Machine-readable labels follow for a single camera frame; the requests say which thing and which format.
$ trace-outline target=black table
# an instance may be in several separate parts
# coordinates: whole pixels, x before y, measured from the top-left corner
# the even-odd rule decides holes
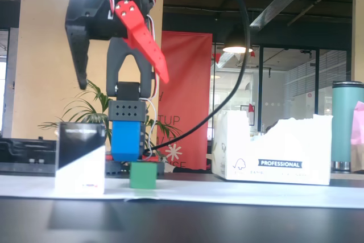
[[[169,179],[221,181],[212,175]],[[332,180],[364,187],[360,181]],[[0,242],[363,242],[364,210],[0,198]]]

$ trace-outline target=green cube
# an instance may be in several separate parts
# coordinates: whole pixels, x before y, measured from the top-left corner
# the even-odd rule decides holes
[[[130,188],[155,189],[157,164],[153,162],[132,162],[130,170]]]

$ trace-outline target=small cardboard box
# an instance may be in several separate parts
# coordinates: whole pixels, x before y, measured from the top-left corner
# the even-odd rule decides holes
[[[280,120],[266,135],[250,139],[245,112],[218,115],[212,172],[228,180],[328,185],[332,116]]]
[[[101,194],[105,188],[105,127],[62,122],[56,150],[56,191]]]

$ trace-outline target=ceiling light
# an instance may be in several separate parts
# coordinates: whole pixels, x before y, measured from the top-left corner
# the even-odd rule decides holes
[[[240,26],[234,26],[232,32],[227,36],[223,51],[229,53],[245,53],[245,32]]]
[[[227,47],[224,48],[223,51],[225,52],[229,52],[229,53],[245,53],[246,52],[246,47]]]

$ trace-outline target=black cable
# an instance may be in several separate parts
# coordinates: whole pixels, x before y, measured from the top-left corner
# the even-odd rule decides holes
[[[244,58],[243,58],[243,64],[241,66],[241,70],[238,76],[238,80],[237,83],[235,84],[233,90],[230,92],[230,94],[226,97],[225,100],[223,100],[223,102],[214,109],[214,111],[212,111],[206,118],[204,118],[198,125],[196,125],[194,128],[190,129],[188,132],[182,134],[181,136],[178,136],[175,139],[172,139],[168,142],[162,143],[160,145],[154,146],[152,147],[152,150],[156,150],[159,148],[162,148],[164,146],[170,145],[174,142],[177,142],[185,137],[187,137],[188,135],[192,134],[193,132],[195,132],[197,129],[199,129],[202,125],[204,125],[204,123],[208,122],[209,119],[211,119],[217,112],[219,112],[229,101],[230,99],[235,95],[236,91],[238,90],[240,83],[243,79],[244,76],[244,72],[245,72],[245,66],[249,57],[249,48],[250,48],[250,30],[249,30],[249,17],[248,17],[248,13],[244,4],[243,0],[236,0],[238,2],[238,6],[239,6],[239,10],[240,10],[240,15],[241,15],[241,19],[242,19],[242,24],[243,24],[243,29],[245,31],[245,47],[246,47],[246,51],[244,53]]]

